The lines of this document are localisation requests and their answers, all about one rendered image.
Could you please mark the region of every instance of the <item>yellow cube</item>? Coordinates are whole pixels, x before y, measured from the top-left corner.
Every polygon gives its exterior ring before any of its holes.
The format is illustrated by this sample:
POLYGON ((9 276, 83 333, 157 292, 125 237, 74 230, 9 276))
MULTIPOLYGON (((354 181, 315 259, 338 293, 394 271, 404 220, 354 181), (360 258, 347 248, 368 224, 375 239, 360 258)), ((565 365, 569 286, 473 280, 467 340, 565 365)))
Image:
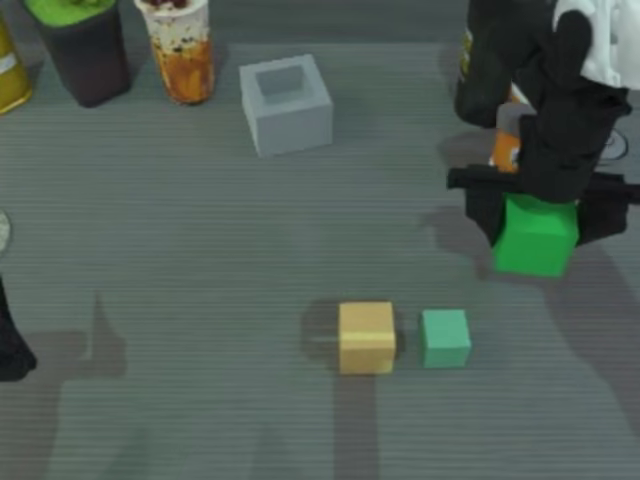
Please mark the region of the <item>yellow cube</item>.
POLYGON ((341 374, 391 373, 396 355, 391 302, 342 303, 338 321, 341 374))

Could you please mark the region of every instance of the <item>yellow can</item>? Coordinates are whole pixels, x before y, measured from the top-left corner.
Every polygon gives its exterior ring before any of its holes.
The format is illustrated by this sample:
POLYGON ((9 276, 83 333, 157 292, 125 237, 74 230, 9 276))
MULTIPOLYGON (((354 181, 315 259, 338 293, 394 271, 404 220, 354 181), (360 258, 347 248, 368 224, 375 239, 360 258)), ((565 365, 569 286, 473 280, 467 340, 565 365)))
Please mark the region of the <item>yellow can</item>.
POLYGON ((0 13, 0 114, 22 105, 31 98, 32 93, 27 70, 18 57, 0 13))

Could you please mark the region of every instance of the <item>table surface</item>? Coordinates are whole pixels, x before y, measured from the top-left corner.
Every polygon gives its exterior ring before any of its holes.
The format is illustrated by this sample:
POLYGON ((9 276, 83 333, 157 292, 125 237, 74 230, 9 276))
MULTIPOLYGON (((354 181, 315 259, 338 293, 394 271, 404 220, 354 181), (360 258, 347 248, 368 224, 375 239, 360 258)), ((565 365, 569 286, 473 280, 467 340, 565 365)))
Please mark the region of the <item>table surface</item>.
POLYGON ((94 110, 47 63, 0 129, 0 266, 41 360, 0 385, 0 478, 637 479, 637 214, 561 281, 491 273, 444 187, 492 141, 452 113, 454 57, 232 45, 205 105, 168 101, 147 58, 94 110), (301 53, 335 144, 259 159, 238 66, 301 53), (361 299, 397 309, 392 375, 333 371, 336 306, 361 299), (467 311, 467 368, 421 369, 427 308, 467 311))

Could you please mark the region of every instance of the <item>can label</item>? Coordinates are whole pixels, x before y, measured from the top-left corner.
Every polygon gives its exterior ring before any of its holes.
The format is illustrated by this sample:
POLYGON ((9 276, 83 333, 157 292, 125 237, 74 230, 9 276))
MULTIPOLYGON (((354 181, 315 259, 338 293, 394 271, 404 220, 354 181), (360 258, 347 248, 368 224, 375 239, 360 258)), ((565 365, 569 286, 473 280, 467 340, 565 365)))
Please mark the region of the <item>can label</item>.
POLYGON ((18 59, 13 53, 0 57, 0 75, 8 72, 18 64, 18 59))
POLYGON ((460 78, 464 81, 469 75, 471 64, 471 48, 473 47, 473 34, 467 28, 462 39, 462 51, 460 52, 460 78))

